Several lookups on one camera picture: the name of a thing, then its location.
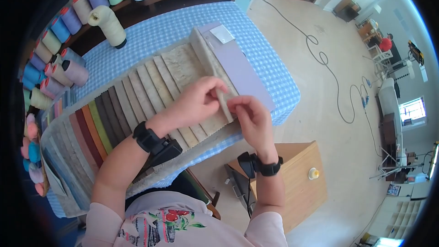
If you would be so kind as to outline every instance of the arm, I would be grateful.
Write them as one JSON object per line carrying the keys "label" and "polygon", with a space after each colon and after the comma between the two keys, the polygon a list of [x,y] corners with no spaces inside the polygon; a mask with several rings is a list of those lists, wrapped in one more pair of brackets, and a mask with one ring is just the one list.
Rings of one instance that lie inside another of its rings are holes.
{"label": "arm", "polygon": [[[171,107],[145,123],[147,129],[162,138],[172,130],[197,124],[218,111],[220,103],[213,95],[218,88],[227,92],[224,82],[203,77],[187,87]],[[125,219],[125,193],[148,159],[132,135],[116,146],[99,170],[91,202],[101,203]]]}
{"label": "arm", "polygon": [[[256,150],[264,164],[278,162],[273,141],[270,112],[253,96],[236,96],[228,100],[230,112],[236,113],[245,140]],[[281,214],[285,207],[285,185],[280,173],[271,177],[256,175],[257,199],[252,219],[274,211]]]}

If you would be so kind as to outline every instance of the white thread spool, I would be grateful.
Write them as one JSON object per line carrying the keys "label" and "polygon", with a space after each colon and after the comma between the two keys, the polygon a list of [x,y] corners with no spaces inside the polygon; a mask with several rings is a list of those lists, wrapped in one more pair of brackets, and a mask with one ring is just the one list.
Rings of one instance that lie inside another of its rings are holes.
{"label": "white thread spool", "polygon": [[114,14],[107,6],[98,6],[90,12],[88,24],[99,26],[111,46],[120,49],[126,44],[126,32]]}

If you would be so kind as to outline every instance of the person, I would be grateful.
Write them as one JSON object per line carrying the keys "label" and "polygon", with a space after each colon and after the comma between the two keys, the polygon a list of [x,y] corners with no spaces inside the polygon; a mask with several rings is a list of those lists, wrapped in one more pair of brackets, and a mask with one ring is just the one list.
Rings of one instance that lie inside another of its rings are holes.
{"label": "person", "polygon": [[[162,138],[202,122],[220,109],[215,88],[228,92],[219,78],[199,79],[145,127]],[[242,134],[261,162],[277,163],[270,112],[252,96],[235,96],[227,106],[238,116]],[[132,136],[108,155],[94,183],[83,246],[287,246],[280,215],[285,206],[280,173],[256,173],[257,202],[244,235],[212,217],[204,202],[179,192],[147,193],[125,210],[126,190],[148,156]]]}

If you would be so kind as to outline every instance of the red shirt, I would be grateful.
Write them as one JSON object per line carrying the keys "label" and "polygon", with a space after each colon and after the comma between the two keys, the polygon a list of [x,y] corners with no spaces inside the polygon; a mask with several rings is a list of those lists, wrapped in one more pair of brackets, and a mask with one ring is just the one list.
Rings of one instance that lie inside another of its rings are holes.
{"label": "red shirt", "polygon": [[380,50],[382,52],[387,52],[392,48],[392,41],[388,38],[383,38],[380,44]]}

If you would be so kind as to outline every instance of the pink shirt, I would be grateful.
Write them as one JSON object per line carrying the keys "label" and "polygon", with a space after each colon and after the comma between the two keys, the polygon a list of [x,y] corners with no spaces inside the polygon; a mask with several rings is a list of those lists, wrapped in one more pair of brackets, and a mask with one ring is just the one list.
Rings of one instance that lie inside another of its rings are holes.
{"label": "pink shirt", "polygon": [[212,217],[202,201],[169,191],[140,196],[128,207],[125,220],[105,205],[90,204],[82,245],[288,246],[282,217],[276,212],[255,217],[242,235]]}

